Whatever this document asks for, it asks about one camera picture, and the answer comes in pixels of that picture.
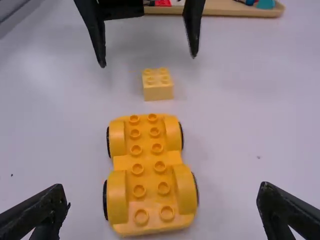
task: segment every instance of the white table surface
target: white table surface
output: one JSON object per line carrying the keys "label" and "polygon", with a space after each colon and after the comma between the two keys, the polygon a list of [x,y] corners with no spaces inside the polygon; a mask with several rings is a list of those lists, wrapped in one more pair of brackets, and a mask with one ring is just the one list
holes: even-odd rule
{"label": "white table surface", "polygon": [[[320,208],[320,2],[283,3],[279,19],[204,17],[196,59],[181,17],[109,21],[101,69],[74,2],[45,1],[0,40],[0,212],[61,183],[62,240],[118,239],[106,127],[150,112],[180,119],[200,206],[190,228],[143,239],[267,239],[261,181]],[[140,72],[162,66],[175,99],[144,102]]]}

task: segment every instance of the black wheel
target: black wheel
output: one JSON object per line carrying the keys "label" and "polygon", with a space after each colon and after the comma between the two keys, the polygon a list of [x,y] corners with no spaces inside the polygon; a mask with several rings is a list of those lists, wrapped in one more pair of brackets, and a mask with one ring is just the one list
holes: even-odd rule
{"label": "black wheel", "polygon": [[179,122],[179,127],[180,127],[180,133],[181,133],[181,150],[184,149],[184,145],[185,145],[185,139],[184,139],[184,131],[182,130],[182,126],[181,123]]}
{"label": "black wheel", "polygon": [[105,180],[103,184],[103,212],[104,212],[104,217],[108,221],[108,211],[107,211],[107,180]]}
{"label": "black wheel", "polygon": [[106,147],[108,148],[109,158],[111,158],[111,154],[110,154],[110,142],[109,142],[109,127],[107,127],[107,129],[106,129]]}
{"label": "black wheel", "polygon": [[195,190],[196,190],[196,204],[197,206],[199,206],[199,189],[198,189],[198,185],[197,185],[197,180],[196,180],[196,177],[194,175],[193,172],[192,173],[192,176],[193,176],[193,180],[194,180],[194,184],[195,184]]}

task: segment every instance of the blue toy piece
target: blue toy piece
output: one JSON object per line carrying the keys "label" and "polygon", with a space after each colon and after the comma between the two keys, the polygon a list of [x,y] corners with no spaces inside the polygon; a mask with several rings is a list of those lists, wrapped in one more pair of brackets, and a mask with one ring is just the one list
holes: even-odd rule
{"label": "blue toy piece", "polygon": [[259,0],[256,5],[258,9],[273,9],[276,6],[275,0]]}

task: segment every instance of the yellow duplo brick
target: yellow duplo brick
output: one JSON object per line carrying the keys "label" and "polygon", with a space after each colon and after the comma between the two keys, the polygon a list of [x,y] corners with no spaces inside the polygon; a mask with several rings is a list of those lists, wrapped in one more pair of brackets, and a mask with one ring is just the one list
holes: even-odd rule
{"label": "yellow duplo brick", "polygon": [[145,101],[169,100],[174,98],[174,82],[165,67],[146,68],[142,72],[143,96]]}

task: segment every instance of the yellow toy car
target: yellow toy car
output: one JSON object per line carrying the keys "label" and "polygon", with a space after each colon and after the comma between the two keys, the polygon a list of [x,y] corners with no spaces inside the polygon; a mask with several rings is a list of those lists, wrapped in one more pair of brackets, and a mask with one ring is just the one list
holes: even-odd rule
{"label": "yellow toy car", "polygon": [[188,227],[198,207],[198,188],[183,163],[182,127],[167,114],[131,115],[106,132],[112,171],[103,186],[105,218],[121,236]]}

